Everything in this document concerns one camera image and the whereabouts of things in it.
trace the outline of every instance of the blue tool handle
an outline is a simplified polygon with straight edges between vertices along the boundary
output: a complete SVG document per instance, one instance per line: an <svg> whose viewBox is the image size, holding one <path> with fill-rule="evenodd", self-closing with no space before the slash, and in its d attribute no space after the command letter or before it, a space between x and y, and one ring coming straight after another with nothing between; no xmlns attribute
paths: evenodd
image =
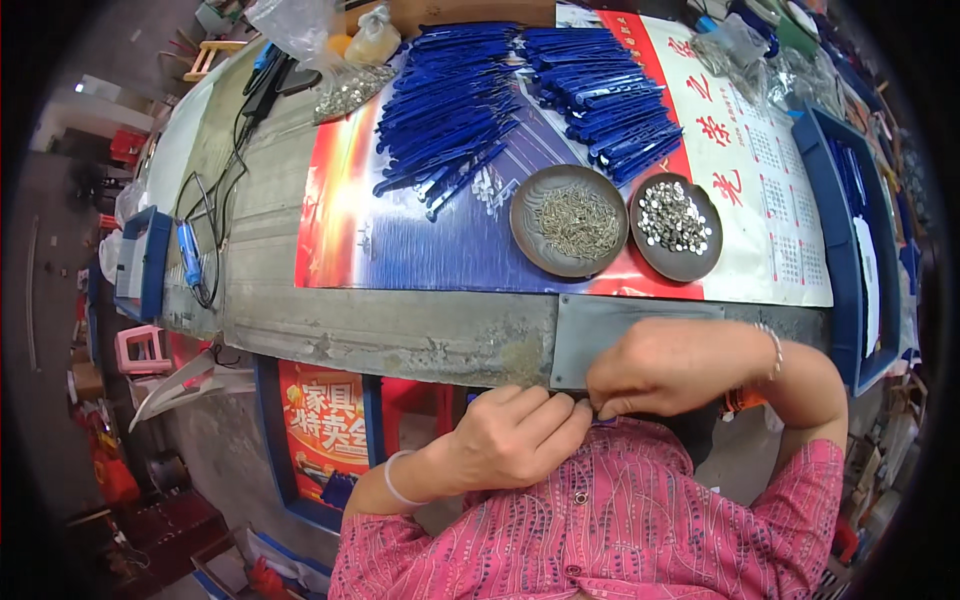
<svg viewBox="0 0 960 600"><path fill-rule="evenodd" d="M197 251L197 238L193 226L184 221L177 226L177 241L180 243L180 256L183 258L183 279L190 287L196 287L204 280L200 267L200 253Z"/></svg>

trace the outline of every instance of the red advertisement poster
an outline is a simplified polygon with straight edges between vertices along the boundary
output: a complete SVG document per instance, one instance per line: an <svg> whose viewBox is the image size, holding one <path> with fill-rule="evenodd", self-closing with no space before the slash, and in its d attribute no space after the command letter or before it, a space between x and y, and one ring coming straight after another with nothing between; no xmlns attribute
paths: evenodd
<svg viewBox="0 0 960 600"><path fill-rule="evenodd" d="M317 502L331 477L370 470L359 374L279 362L283 420L300 495Z"/></svg>

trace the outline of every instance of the pink plastic stool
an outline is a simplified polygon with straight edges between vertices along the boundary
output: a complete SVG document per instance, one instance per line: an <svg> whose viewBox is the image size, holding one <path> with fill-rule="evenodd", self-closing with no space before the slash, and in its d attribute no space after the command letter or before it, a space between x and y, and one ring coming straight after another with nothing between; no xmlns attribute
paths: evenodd
<svg viewBox="0 0 960 600"><path fill-rule="evenodd" d="M142 375L162 373L173 369L174 364L163 358L160 353L160 329L153 325L143 325L132 329L125 329L117 333L116 353L117 368L128 375ZM130 346L136 344L143 349L147 358L143 360L130 358Z"/></svg>

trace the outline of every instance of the hand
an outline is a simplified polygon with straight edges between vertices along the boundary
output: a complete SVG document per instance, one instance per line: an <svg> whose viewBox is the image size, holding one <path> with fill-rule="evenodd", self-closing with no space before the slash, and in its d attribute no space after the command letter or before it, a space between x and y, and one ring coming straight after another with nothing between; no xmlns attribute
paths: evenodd
<svg viewBox="0 0 960 600"><path fill-rule="evenodd" d="M592 416L586 399L508 385L478 396L457 428L425 450L443 495L526 488L580 447Z"/></svg>
<svg viewBox="0 0 960 600"><path fill-rule="evenodd" d="M644 319L587 372L598 419L653 413L671 417L758 380L776 364L770 337L733 321Z"/></svg>

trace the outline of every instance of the woman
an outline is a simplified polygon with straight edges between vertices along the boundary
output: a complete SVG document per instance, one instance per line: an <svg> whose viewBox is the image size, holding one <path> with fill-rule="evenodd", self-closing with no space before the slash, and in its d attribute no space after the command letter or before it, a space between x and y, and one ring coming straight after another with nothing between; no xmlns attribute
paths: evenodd
<svg viewBox="0 0 960 600"><path fill-rule="evenodd" d="M768 328L644 320L587 375L589 401L506 386L453 432L361 477L331 598L797 598L827 564L847 399L821 352ZM758 386L784 422L766 491L746 508L691 478L665 426ZM591 424L592 408L599 422ZM410 517L468 492L436 538Z"/></svg>

